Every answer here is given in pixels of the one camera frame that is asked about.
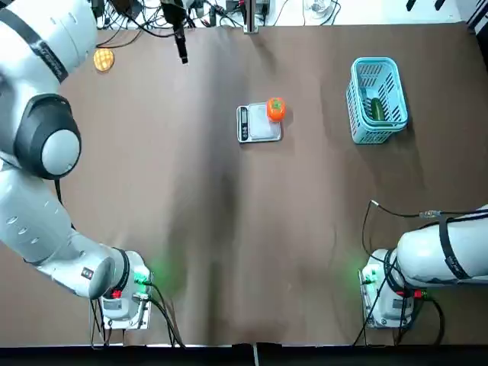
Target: metal stand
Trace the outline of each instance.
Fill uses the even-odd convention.
[[[258,25],[255,22],[255,14],[256,0],[246,0],[246,24],[244,25],[244,33],[258,33]]]

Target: green light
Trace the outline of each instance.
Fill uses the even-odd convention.
[[[142,284],[143,282],[148,282],[148,278],[145,274],[136,272],[134,273],[134,282]]]

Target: wire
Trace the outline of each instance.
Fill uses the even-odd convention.
[[[61,197],[61,181],[59,179],[54,179],[54,188],[56,189],[56,196],[58,197],[58,201],[61,203],[62,206],[64,206],[63,198]],[[72,223],[71,228],[73,230],[76,230],[75,226]]]
[[[339,6],[339,10],[335,13],[334,18],[332,19],[332,23],[330,25],[334,25],[336,22],[337,14],[341,12],[342,6],[339,4],[339,0],[337,1],[337,5]]]
[[[156,292],[159,295],[159,298],[161,299],[163,309],[165,310],[166,314],[168,314],[168,307],[166,306],[165,298],[162,296],[161,291],[159,290],[159,288],[155,284],[153,284],[153,283],[148,283],[147,285],[148,286],[151,286],[151,287],[154,287],[154,289],[156,290]],[[174,347],[175,346],[175,339],[174,339],[174,337],[172,337],[172,332],[171,332],[171,328],[169,328],[169,323],[167,324],[167,326],[168,326],[168,337],[169,337],[169,341],[171,343],[171,346]]]
[[[161,306],[161,304],[159,304],[158,301],[156,301],[153,297],[150,297],[149,298],[149,301],[151,303],[153,303],[157,308],[158,310],[161,312],[161,314],[164,316],[165,320],[166,320],[166,323],[168,324],[168,327],[170,328],[173,336],[175,337],[175,340],[176,342],[178,343],[178,345],[181,347],[181,348],[186,348],[185,344],[183,344],[183,342],[181,341],[179,335],[176,333],[175,331],[175,327],[173,326],[173,324],[171,323],[171,320],[169,319],[168,317],[168,313],[165,311],[165,309]]]
[[[102,43],[99,43],[97,44],[97,48],[100,48],[101,46],[103,46],[104,44],[107,44],[109,43],[111,40],[113,40],[120,32],[120,30],[122,29],[122,24],[119,26],[119,29],[117,29],[117,32],[115,32],[112,37],[110,37],[109,39],[107,39],[106,41],[102,42]]]
[[[105,335],[104,310],[101,307],[100,297],[97,299],[97,305],[98,305],[98,310],[100,311],[100,327],[101,327],[101,331],[103,332],[103,335],[104,335],[104,345],[108,346],[108,344],[110,342],[110,336],[112,334],[112,329],[110,329],[110,333],[109,333],[109,336],[107,339],[106,335]]]
[[[439,315],[439,331],[437,334],[437,338],[435,339],[434,343],[432,343],[432,345],[440,345],[442,342],[442,339],[444,338],[444,333],[445,333],[444,312],[442,311],[441,306],[439,305],[439,303],[435,299],[429,298],[425,301],[431,302],[434,305],[434,307],[437,310],[437,313]]]
[[[371,253],[371,250],[368,250],[366,248],[366,243],[364,242],[364,233],[366,231],[366,222],[368,221],[368,215],[369,215],[369,211],[371,209],[371,204],[375,204],[375,205],[377,205],[377,207],[380,207],[380,205],[379,205],[378,202],[373,201],[373,200],[369,201],[368,208],[366,209],[366,213],[364,214],[364,219],[363,219],[363,228],[362,228],[362,231],[361,231],[361,244],[362,244],[363,250],[366,252],[366,254],[368,256],[372,257],[372,259],[376,259],[377,261],[379,261],[379,262],[381,262],[381,263],[389,266],[389,265],[391,265],[390,263],[386,263],[383,259],[379,259],[378,257],[374,256],[373,253]],[[400,277],[403,280],[403,283],[405,284],[406,283],[406,279],[403,276],[403,273],[396,266],[394,266],[394,267],[395,267],[395,271],[400,275]]]
[[[169,37],[173,37],[175,34],[174,33],[171,33],[171,34],[156,34],[156,33],[153,33],[152,31],[150,30],[147,30],[143,25],[137,23],[131,16],[129,16],[127,14],[127,18],[129,18],[130,21],[132,21],[140,30],[142,30],[143,32],[146,32],[154,37],[158,37],[158,38],[169,38]]]
[[[324,25],[325,23],[327,23],[328,21],[330,21],[330,19],[334,15],[334,12],[336,11],[336,8],[338,6],[339,7],[339,10],[337,11],[337,13],[335,13],[335,17],[332,20],[332,23],[330,25],[333,25],[334,24],[334,21],[336,21],[337,14],[341,11],[342,6],[339,4],[339,1],[332,0],[332,2],[334,3],[334,9],[330,13],[329,17],[326,20],[324,20],[322,23],[320,23],[320,25]]]
[[[303,27],[305,27],[305,0],[302,0],[302,18],[303,18]]]
[[[100,335],[101,337],[101,329],[100,329],[100,325],[98,323],[98,318],[97,318],[97,311],[96,311],[96,306],[93,305],[93,300],[90,300],[90,305],[91,305],[91,313],[93,313],[93,326],[91,328],[91,333],[90,333],[90,346],[92,349],[94,350],[99,350],[99,349],[103,349],[103,347],[95,347],[95,345],[93,344],[93,338],[94,338],[94,335],[95,335],[95,325],[97,326],[97,329],[98,329],[98,334]],[[88,330],[90,329],[90,325],[91,325],[91,315],[90,312],[88,312]],[[102,339],[102,342],[104,343],[104,347],[105,347],[105,338],[103,337]]]
[[[362,244],[363,250],[370,257],[372,257],[373,259],[376,259],[379,262],[383,262],[385,265],[389,265],[389,264],[387,264],[384,260],[379,259],[379,258],[373,256],[371,254],[371,250],[368,251],[368,249],[366,248],[365,242],[364,242],[364,231],[365,231],[365,227],[366,227],[366,222],[368,220],[368,214],[369,214],[369,211],[371,209],[371,204],[374,204],[376,207],[380,208],[381,210],[383,210],[384,212],[386,212],[386,213],[388,213],[390,215],[393,215],[393,216],[396,216],[396,217],[404,217],[404,218],[429,217],[429,215],[432,215],[432,214],[435,214],[436,216],[449,215],[449,214],[453,214],[453,215],[454,214],[460,214],[460,215],[477,215],[477,214],[481,214],[481,215],[471,216],[471,217],[458,217],[458,218],[449,218],[448,219],[448,222],[461,222],[461,221],[470,221],[470,220],[481,220],[481,219],[484,219],[484,218],[487,218],[488,217],[488,210],[487,209],[480,209],[480,210],[475,210],[475,211],[425,211],[423,213],[415,213],[415,214],[396,213],[396,212],[393,212],[393,211],[388,210],[387,208],[381,206],[378,202],[371,200],[368,203],[368,208],[366,210],[366,214],[364,215],[363,227],[362,227],[362,233],[361,233],[361,244]],[[426,224],[424,226],[421,226],[420,229],[424,229],[424,228],[426,228],[428,226],[433,226],[435,224],[438,224],[438,222],[436,222],[436,223],[428,223],[428,224]],[[392,265],[389,265],[390,266],[389,271],[388,271],[389,273],[385,275],[385,279],[384,279],[383,283],[381,284],[380,289],[377,292],[377,296],[376,296],[376,299],[375,299],[375,301],[373,303],[373,307],[370,310],[370,314],[368,314],[368,317],[364,321],[363,329],[359,333],[359,335],[358,335],[357,339],[355,340],[355,343],[353,343],[353,345],[355,345],[357,343],[357,341],[359,340],[359,338],[361,337],[361,334],[364,331],[365,325],[368,323],[369,316],[372,314],[372,310],[374,309],[374,305],[376,304],[377,299],[380,296],[381,288],[384,286],[384,283],[387,280],[387,278],[390,276],[390,273],[393,270],[393,268],[398,272],[398,274],[402,277],[402,280],[403,280],[403,299],[402,299],[402,311],[401,311],[401,314],[400,314],[400,326],[399,326],[399,332],[398,332],[397,338],[395,339],[393,337],[393,343],[394,343],[394,345],[399,345],[401,343],[401,341],[403,339],[403,336],[409,330],[411,330],[411,328],[413,326],[413,323],[416,321],[416,319],[417,319],[417,317],[418,317],[418,315],[420,313],[420,310],[422,309],[422,303],[420,303],[420,305],[418,305],[418,306],[416,306],[414,304],[414,309],[417,309],[418,308],[418,310],[415,313],[412,314],[411,320],[410,320],[410,324],[407,327],[405,327],[405,328],[403,327],[403,319],[405,317],[405,310],[406,310],[406,298],[407,298],[407,288],[406,288],[406,285],[407,285],[407,282],[406,282],[406,279],[403,276],[401,270],[396,267],[396,263],[397,263],[397,257],[394,259],[393,264]],[[425,301],[431,301],[434,304],[436,310],[438,311],[438,315],[439,315],[439,331],[438,331],[438,336],[437,336],[435,342],[433,343],[433,345],[440,345],[442,339],[444,338],[444,334],[445,334],[445,317],[444,317],[444,313],[442,312],[441,306],[439,305],[439,303],[435,299],[427,298],[427,299],[425,299]]]
[[[369,319],[371,318],[371,314],[373,313],[374,307],[376,306],[376,303],[378,302],[378,299],[380,298],[381,290],[383,290],[384,284],[387,283],[387,277],[390,276],[393,267],[397,263],[397,258],[393,261],[393,264],[390,265],[388,268],[388,273],[385,275],[383,281],[381,282],[380,288],[377,290],[376,297],[374,298],[373,305],[371,306],[371,309],[369,310],[368,316],[366,316],[366,319],[363,322],[363,326],[361,327],[361,330],[359,331],[358,336],[356,337],[356,340],[352,343],[353,346],[355,346],[358,343],[358,340],[361,338],[361,335],[363,334],[364,330],[366,329],[366,325],[368,324]]]
[[[63,204],[63,198],[61,197],[61,183],[59,179],[54,180],[54,188],[56,189],[56,195],[58,196],[58,201]]]
[[[278,22],[278,19],[280,18],[281,12],[283,11],[284,6],[287,4],[288,0],[285,0],[283,5],[281,6],[280,12],[278,13],[278,16],[276,17],[276,20],[273,23],[273,27],[276,25]]]
[[[130,40],[129,42],[123,43],[123,44],[118,44],[118,45],[115,45],[115,46],[104,46],[104,48],[108,48],[109,50],[112,50],[112,49],[115,49],[115,48],[122,48],[122,47],[125,47],[125,46],[129,46],[132,43],[136,42],[136,40],[139,39],[139,37],[141,36],[142,33],[143,32],[141,30],[139,30],[139,32],[136,34],[136,36],[132,40]]]

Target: cable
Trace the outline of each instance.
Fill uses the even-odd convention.
[[[305,0],[302,0],[302,18],[303,18],[303,27],[305,27]]]
[[[405,219],[410,219],[413,217],[420,217],[420,213],[411,213],[411,214],[410,213],[396,213],[396,212],[393,212],[393,211],[388,210],[387,208],[381,206],[378,202],[376,202],[374,200],[371,200],[371,203],[374,204],[379,209],[381,209],[381,210],[385,211],[386,213],[393,215],[393,216],[403,217]]]
[[[142,33],[143,32],[141,30],[139,30],[139,32],[136,34],[136,36],[132,40],[130,40],[129,42],[123,43],[123,44],[118,44],[118,45],[115,45],[115,46],[104,46],[104,48],[108,48],[109,50],[112,50],[112,49],[115,49],[115,48],[122,48],[122,47],[125,47],[125,46],[129,46],[132,43],[136,42],[136,40],[139,39],[139,37],[141,36]]]
[[[368,203],[368,208],[366,209],[366,213],[364,214],[364,219],[363,219],[363,228],[362,228],[362,231],[361,231],[361,244],[362,244],[362,247],[363,247],[363,250],[366,252],[366,254],[370,257],[372,257],[372,259],[375,259],[385,265],[391,265],[390,263],[386,263],[383,259],[379,259],[378,257],[374,256],[373,253],[371,253],[371,250],[368,250],[366,248],[366,244],[364,242],[364,232],[366,231],[366,222],[368,221],[368,215],[369,215],[369,211],[371,209],[371,204],[375,204],[377,205],[377,207],[380,207],[379,203],[376,202],[376,201],[369,201]],[[400,277],[402,278],[403,280],[403,283],[405,284],[406,283],[406,279],[405,277],[403,276],[403,273],[401,272],[401,270],[399,270],[397,267],[395,267],[395,265],[393,265],[394,268],[395,268],[395,271],[400,275]]]
[[[100,327],[101,327],[101,331],[103,332],[103,335],[104,335],[104,345],[108,347],[110,345],[110,337],[112,335],[112,328],[110,328],[109,333],[108,333],[108,337],[106,337],[106,335],[105,335],[105,322],[104,322],[104,310],[101,307],[100,297],[97,299],[97,305],[98,305],[98,310],[100,311]]]
[[[122,24],[120,25],[119,29],[117,29],[117,32],[115,32],[112,37],[110,37],[109,39],[107,39],[106,41],[102,42],[102,43],[99,43],[97,44],[97,48],[100,48],[101,46],[103,46],[104,44],[107,44],[109,43],[111,40],[113,40],[117,35],[118,33],[120,32],[120,30],[122,29]]]
[[[153,297],[150,297],[149,298],[149,301],[151,303],[154,304],[154,306],[156,306],[158,308],[158,310],[161,312],[161,314],[164,316],[165,320],[166,320],[166,323],[168,324],[168,327],[170,328],[173,336],[175,337],[176,339],[176,342],[178,343],[178,345],[181,347],[181,348],[186,348],[185,344],[183,344],[183,342],[181,341],[180,337],[178,334],[176,334],[176,331],[175,331],[175,328],[173,327],[169,317],[168,317],[168,313],[164,310],[164,308],[159,304],[158,301],[156,301]]]
[[[127,18],[132,21],[140,30],[142,30],[143,32],[146,32],[154,37],[158,37],[158,38],[169,38],[169,37],[173,37],[175,34],[174,33],[171,33],[171,34],[156,34],[156,33],[153,33],[151,32],[150,30],[147,30],[143,25],[140,25],[139,23],[137,23],[131,16],[127,15]]]
[[[369,319],[371,318],[371,314],[373,313],[374,307],[376,306],[376,303],[378,302],[378,299],[380,298],[381,290],[383,290],[384,284],[387,283],[387,277],[391,274],[393,267],[397,263],[397,259],[393,261],[393,264],[390,265],[390,268],[388,269],[388,273],[385,275],[383,281],[381,282],[380,288],[377,290],[376,297],[374,298],[373,305],[371,306],[371,309],[369,310],[368,316],[366,316],[366,319],[363,322],[363,326],[361,327],[361,330],[359,331],[358,336],[356,337],[356,340],[352,343],[352,346],[355,346],[358,343],[358,340],[361,338],[361,334],[363,334],[364,330],[366,329],[366,325],[368,324]]]
[[[283,11],[284,6],[287,4],[288,0],[285,0],[283,5],[281,6],[280,12],[278,13],[278,16],[276,17],[276,20],[273,23],[273,27],[276,25],[278,22],[278,19],[280,18],[281,12]]]
[[[54,179],[54,188],[56,189],[56,196],[58,197],[58,201],[61,203],[62,206],[63,204],[63,198],[61,197],[61,182],[59,179]],[[75,226],[71,223],[71,228],[73,230],[76,230]]]
[[[101,337],[101,329],[100,329],[100,325],[98,323],[98,318],[97,318],[97,311],[95,309],[95,306],[93,305],[93,300],[89,300],[89,303],[91,305],[91,311],[93,312],[93,326],[91,328],[91,333],[90,333],[90,346],[92,349],[94,350],[100,350],[100,349],[103,349],[103,347],[105,347],[105,337],[103,337],[102,339],[102,342],[104,343],[103,347],[95,347],[95,345],[93,344],[93,338],[94,338],[94,334],[95,334],[95,324],[97,326],[97,329],[98,329],[98,334],[100,335]],[[91,313],[88,312],[88,331],[90,330],[90,325],[91,325],[91,317],[90,317]]]
[[[406,308],[406,292],[405,288],[403,288],[403,298],[402,298],[402,312],[400,313],[400,326],[398,327],[398,337],[393,339],[394,345],[399,345],[401,342],[400,335],[403,334],[403,318],[405,318],[405,308]]]
[[[330,13],[329,17],[326,20],[324,20],[322,23],[320,23],[320,25],[324,25],[325,23],[327,23],[328,21],[330,21],[330,19],[334,15],[334,12],[336,11],[337,6],[339,6],[339,10],[337,11],[337,13],[335,13],[335,17],[332,20],[331,25],[333,25],[334,24],[334,21],[336,21],[337,14],[341,11],[342,6],[339,4],[339,1],[332,0],[332,2],[334,3],[334,9]]]
[[[432,345],[440,345],[442,342],[442,339],[444,338],[444,333],[445,333],[445,317],[444,317],[444,312],[442,311],[441,306],[439,303],[433,299],[433,298],[428,298],[425,301],[431,302],[435,309],[437,310],[437,313],[439,315],[439,331],[437,334],[437,338],[435,339],[434,343]]]
[[[59,179],[54,180],[54,188],[56,189],[56,195],[58,196],[58,201],[63,204],[63,198],[61,197],[61,183]]]
[[[488,209],[483,208],[475,211],[441,211],[443,215],[476,215],[476,214],[488,214]]]
[[[334,23],[336,22],[337,14],[340,13],[342,10],[342,6],[339,4],[339,0],[337,0],[336,3],[339,6],[339,10],[335,13],[334,18],[332,19],[332,23],[330,25],[334,25]]]
[[[419,317],[420,312],[422,311],[422,306],[424,303],[425,303],[425,299],[423,299],[423,298],[422,299],[414,299],[413,311],[412,311],[410,323],[407,324],[406,326],[404,326],[399,331],[398,336],[396,338],[395,338],[395,334],[393,331],[393,343],[394,343],[394,345],[399,345],[402,342],[405,334],[407,334],[408,331],[410,331],[411,328],[413,328],[413,325],[415,324],[417,318]]]
[[[156,292],[159,295],[159,298],[161,299],[162,308],[165,311],[165,314],[167,316],[168,315],[168,307],[166,306],[165,298],[162,296],[161,291],[159,290],[159,288],[155,284],[153,284],[152,282],[143,282],[143,284],[145,284],[146,286],[151,286],[151,287],[153,287],[156,290]],[[174,318],[173,318],[173,321],[175,323],[175,328],[178,329],[178,326],[176,325],[176,320]],[[175,346],[175,335],[172,337],[172,330],[169,327],[169,323],[167,323],[167,325],[168,325],[168,337],[169,337],[169,341],[170,341],[172,347],[174,347]]]

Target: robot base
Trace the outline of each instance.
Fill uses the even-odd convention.
[[[376,258],[383,259],[386,249],[379,249],[373,253]],[[363,320],[371,312],[371,307],[377,297],[377,292],[385,278],[384,264],[374,258],[369,258],[368,264],[358,271],[359,287],[361,288],[361,301]],[[402,312],[403,297],[395,293],[388,283],[381,289],[376,305],[367,321],[368,328],[399,328]],[[406,299],[403,315],[403,326],[412,321],[413,299]]]
[[[132,296],[135,293],[151,294],[151,287],[142,284],[136,284],[133,281],[134,274],[148,278],[150,281],[153,279],[153,275],[150,270],[144,264],[142,257],[132,251],[126,252],[130,263],[130,276],[132,278],[127,282],[126,287],[122,293],[123,297],[129,298],[129,301],[133,301]],[[149,301],[140,301],[137,308],[136,315],[131,319],[118,320],[104,316],[104,324],[106,329],[148,329],[149,328],[149,316],[151,314],[151,303]]]

